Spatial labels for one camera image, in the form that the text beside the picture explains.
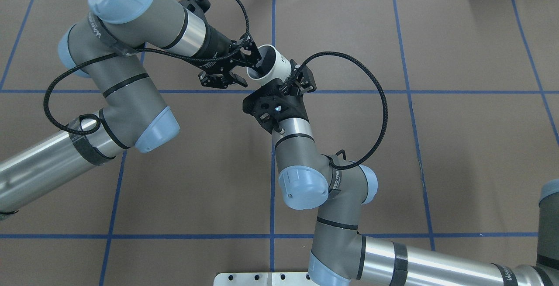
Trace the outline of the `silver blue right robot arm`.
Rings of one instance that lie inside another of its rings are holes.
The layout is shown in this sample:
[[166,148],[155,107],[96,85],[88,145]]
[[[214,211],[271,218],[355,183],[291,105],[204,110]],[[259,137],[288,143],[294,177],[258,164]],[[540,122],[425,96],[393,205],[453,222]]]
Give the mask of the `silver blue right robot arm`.
[[306,67],[279,63],[249,67],[260,88],[243,102],[272,134],[278,185],[292,209],[318,208],[308,274],[320,286],[365,280],[379,286],[556,286],[558,284],[558,180],[539,199],[537,260],[509,268],[413,248],[358,232],[361,206],[378,189],[375,173],[316,149],[302,95],[315,89]]

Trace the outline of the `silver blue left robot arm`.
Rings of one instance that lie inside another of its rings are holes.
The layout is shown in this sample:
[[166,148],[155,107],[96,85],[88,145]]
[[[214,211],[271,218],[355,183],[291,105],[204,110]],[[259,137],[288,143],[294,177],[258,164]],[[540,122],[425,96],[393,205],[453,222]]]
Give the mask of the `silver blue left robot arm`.
[[[59,131],[1,163],[1,219],[131,147],[146,153],[173,139],[179,125],[138,59],[151,51],[201,69],[201,85],[243,87],[237,66],[256,69],[261,55],[249,31],[234,41],[204,17],[207,0],[88,0],[89,13],[62,37],[67,71],[48,86],[43,109]],[[54,87],[72,73],[90,77],[107,105],[68,124],[49,108]]]

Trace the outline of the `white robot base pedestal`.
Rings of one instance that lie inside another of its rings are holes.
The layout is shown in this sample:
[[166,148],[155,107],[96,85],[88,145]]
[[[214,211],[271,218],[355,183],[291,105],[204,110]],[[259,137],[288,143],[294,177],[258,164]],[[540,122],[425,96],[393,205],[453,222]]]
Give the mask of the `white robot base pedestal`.
[[307,272],[224,272],[214,286],[316,286]]

